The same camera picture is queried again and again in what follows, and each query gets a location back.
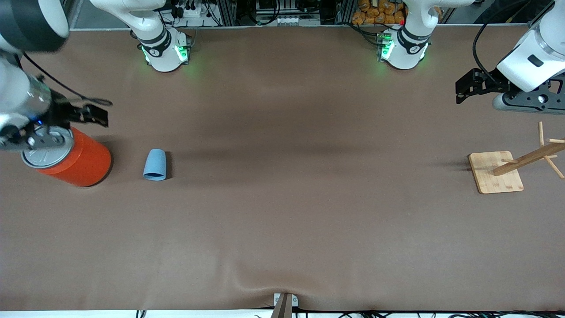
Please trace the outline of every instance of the metal lid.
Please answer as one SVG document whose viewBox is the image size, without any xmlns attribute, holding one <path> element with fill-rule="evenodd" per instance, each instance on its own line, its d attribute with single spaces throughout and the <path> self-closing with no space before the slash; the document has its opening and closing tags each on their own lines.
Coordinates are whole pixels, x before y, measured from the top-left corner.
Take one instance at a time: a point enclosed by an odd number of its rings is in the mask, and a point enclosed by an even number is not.
<svg viewBox="0 0 565 318">
<path fill-rule="evenodd" d="M 47 127 L 41 126 L 36 129 L 36 134 L 40 136 L 45 136 L 47 133 Z M 35 169 L 45 169 L 52 167 L 67 157 L 69 152 L 71 152 L 74 146 L 74 141 L 72 137 L 72 132 L 70 129 L 65 129 L 58 126 L 49 127 L 49 135 L 51 136 L 63 136 L 65 143 L 59 148 L 44 148 L 44 149 L 34 149 L 26 150 L 21 152 L 21 159 L 24 163 Z"/>
</svg>

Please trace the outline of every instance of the wooden base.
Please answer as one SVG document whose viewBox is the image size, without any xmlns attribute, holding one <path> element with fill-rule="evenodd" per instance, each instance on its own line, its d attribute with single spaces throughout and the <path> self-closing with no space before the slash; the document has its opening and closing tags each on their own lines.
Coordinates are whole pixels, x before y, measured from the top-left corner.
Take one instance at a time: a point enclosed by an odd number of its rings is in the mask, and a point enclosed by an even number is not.
<svg viewBox="0 0 565 318">
<path fill-rule="evenodd" d="M 494 168 L 505 164 L 502 159 L 513 160 L 514 158 L 509 151 L 480 152 L 469 155 L 469 162 L 480 193 L 492 194 L 524 190 L 518 170 L 499 176 L 493 174 Z"/>
</svg>

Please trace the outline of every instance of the orange canister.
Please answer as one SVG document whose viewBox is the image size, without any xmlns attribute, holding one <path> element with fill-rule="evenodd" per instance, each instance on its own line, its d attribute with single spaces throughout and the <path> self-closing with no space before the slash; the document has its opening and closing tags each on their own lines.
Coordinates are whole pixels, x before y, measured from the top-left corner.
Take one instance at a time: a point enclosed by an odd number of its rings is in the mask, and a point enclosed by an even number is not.
<svg viewBox="0 0 565 318">
<path fill-rule="evenodd" d="M 45 136 L 46 130 L 46 127 L 39 127 L 36 133 Z M 51 126 L 49 134 L 62 136 L 65 146 L 23 151 L 21 158 L 25 164 L 77 187 L 92 186 L 108 174 L 112 157 L 103 144 L 74 127 Z"/>
</svg>

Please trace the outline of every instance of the green led light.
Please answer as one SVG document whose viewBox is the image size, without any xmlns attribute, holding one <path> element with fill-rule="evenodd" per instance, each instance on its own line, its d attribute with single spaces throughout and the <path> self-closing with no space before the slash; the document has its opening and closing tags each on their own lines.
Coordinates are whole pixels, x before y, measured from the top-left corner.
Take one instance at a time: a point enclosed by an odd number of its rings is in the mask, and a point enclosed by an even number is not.
<svg viewBox="0 0 565 318">
<path fill-rule="evenodd" d="M 382 58 L 389 58 L 390 57 L 390 53 L 392 52 L 392 49 L 394 48 L 394 41 L 390 41 L 388 42 L 387 45 L 385 45 L 385 47 L 383 48 L 383 55 Z"/>
<path fill-rule="evenodd" d="M 145 55 L 145 60 L 147 61 L 147 63 L 149 63 L 149 57 L 147 56 L 147 51 L 145 50 L 145 48 L 142 46 L 141 50 L 143 51 L 143 54 Z"/>
<path fill-rule="evenodd" d="M 186 53 L 185 47 L 183 47 L 183 46 L 178 47 L 178 46 L 175 45 L 175 51 L 177 52 L 177 55 L 179 56 L 181 61 L 186 61 L 188 55 Z"/>
<path fill-rule="evenodd" d="M 425 56 L 425 50 L 428 48 L 428 44 L 426 43 L 426 45 L 424 46 L 424 48 L 422 49 L 422 55 L 420 55 L 420 59 L 423 59 Z"/>
</svg>

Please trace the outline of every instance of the orange cylinder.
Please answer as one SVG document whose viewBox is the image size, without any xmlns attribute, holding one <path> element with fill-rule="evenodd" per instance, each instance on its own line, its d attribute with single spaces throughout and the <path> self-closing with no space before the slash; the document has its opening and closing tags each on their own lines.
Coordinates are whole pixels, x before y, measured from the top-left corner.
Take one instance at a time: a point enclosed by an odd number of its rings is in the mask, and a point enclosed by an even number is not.
<svg viewBox="0 0 565 318">
<path fill-rule="evenodd" d="M 71 127 L 74 145 L 67 154 L 59 156 L 54 165 L 33 166 L 40 173 L 78 187 L 88 187 L 100 182 L 108 173 L 112 163 L 110 151 L 103 144 Z"/>
</svg>

